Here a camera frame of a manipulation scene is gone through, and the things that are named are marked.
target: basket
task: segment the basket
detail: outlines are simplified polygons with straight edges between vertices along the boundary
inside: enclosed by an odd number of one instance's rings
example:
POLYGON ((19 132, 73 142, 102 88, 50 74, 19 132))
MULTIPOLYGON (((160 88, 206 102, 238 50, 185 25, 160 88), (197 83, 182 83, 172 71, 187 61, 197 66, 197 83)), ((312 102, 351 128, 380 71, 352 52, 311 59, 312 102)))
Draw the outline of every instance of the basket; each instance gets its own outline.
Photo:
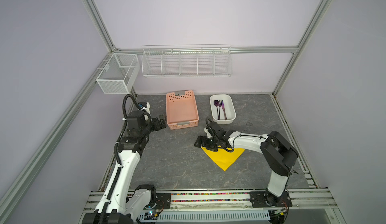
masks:
POLYGON ((144 49, 145 77, 211 77, 232 75, 230 46, 211 48, 144 49))
POLYGON ((193 91, 166 95, 166 119, 171 130, 198 126, 198 110, 193 91))
POLYGON ((98 75, 97 82, 104 93, 129 94, 140 67, 136 54, 114 53, 98 75))

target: aluminum profile frame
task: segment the aluminum profile frame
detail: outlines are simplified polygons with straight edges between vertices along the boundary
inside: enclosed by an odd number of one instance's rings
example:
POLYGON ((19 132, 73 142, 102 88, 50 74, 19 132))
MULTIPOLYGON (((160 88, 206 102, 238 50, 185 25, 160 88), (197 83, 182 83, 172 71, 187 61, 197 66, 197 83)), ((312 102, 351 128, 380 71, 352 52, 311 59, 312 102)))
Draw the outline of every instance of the aluminum profile frame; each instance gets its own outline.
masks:
MULTIPOLYGON (((102 17, 100 16, 94 1, 82 1, 87 9, 87 12, 90 15, 90 18, 93 20, 94 25, 97 28, 103 42, 105 43, 106 48, 110 53, 107 54, 102 63, 94 72, 94 74, 89 78, 85 86, 78 93, 71 105, 67 108, 65 113, 59 119, 59 121, 51 130, 46 139, 43 141, 43 143, 33 155, 31 160, 27 163, 27 165, 17 177, 17 179, 14 181, 7 193, 0 200, 0 224, 5 223, 11 216, 13 210, 17 207, 18 203, 21 201, 22 197, 27 192, 32 182, 35 180, 36 176, 43 168, 44 164, 47 162, 48 158, 52 154, 55 147, 58 145, 66 130, 69 128, 70 124, 72 123, 84 103, 89 98, 91 92, 96 86, 96 77, 99 75, 100 71, 103 69, 107 62, 106 58, 109 57, 113 52, 133 54, 142 54, 143 52, 143 49, 117 49, 114 46, 111 37, 109 36, 109 33, 103 23, 102 17)), ((292 53, 293 56, 273 92, 273 94, 276 95, 284 84, 287 76, 289 75, 289 72, 291 71, 293 65, 298 59, 299 54, 303 51, 306 43, 308 42, 312 33, 315 31, 317 24, 320 22, 331 1, 332 0, 320 1, 318 8, 314 16, 312 17, 311 22, 309 23, 305 33, 303 34, 298 46, 233 47, 232 53, 292 53)), ((136 96, 134 89, 132 89, 132 94, 136 96)))

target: utensil handle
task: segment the utensil handle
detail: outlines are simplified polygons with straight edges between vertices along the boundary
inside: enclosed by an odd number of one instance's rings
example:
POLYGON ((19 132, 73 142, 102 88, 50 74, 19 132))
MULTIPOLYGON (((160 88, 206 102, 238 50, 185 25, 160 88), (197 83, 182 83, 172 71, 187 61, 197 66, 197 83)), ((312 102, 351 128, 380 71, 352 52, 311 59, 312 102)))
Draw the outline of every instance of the utensil handle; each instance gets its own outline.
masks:
POLYGON ((224 111, 224 117, 225 117, 225 120, 227 120, 227 115, 225 114, 224 102, 223 102, 223 104, 222 104, 222 110, 224 111))

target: wire rack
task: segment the wire rack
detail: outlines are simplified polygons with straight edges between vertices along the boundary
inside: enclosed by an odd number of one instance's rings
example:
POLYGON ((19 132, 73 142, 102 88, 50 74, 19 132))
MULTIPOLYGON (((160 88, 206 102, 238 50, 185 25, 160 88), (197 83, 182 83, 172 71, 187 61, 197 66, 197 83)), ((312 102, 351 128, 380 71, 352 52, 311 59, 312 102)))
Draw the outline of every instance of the wire rack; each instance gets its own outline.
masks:
POLYGON ((129 94, 139 68, 136 54, 114 53, 98 75, 97 82, 104 93, 129 94))
POLYGON ((145 77, 231 76, 232 55, 229 45, 187 48, 174 45, 144 46, 142 74, 145 77))

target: pink plastic basket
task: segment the pink plastic basket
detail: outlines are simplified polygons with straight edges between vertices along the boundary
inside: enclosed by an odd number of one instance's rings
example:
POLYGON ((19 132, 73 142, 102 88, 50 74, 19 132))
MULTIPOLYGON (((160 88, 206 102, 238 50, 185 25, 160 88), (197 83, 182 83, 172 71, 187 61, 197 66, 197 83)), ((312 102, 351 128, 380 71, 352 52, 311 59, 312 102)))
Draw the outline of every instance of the pink plastic basket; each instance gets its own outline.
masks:
POLYGON ((166 119, 171 130, 198 126, 198 111, 193 91, 166 95, 166 119))

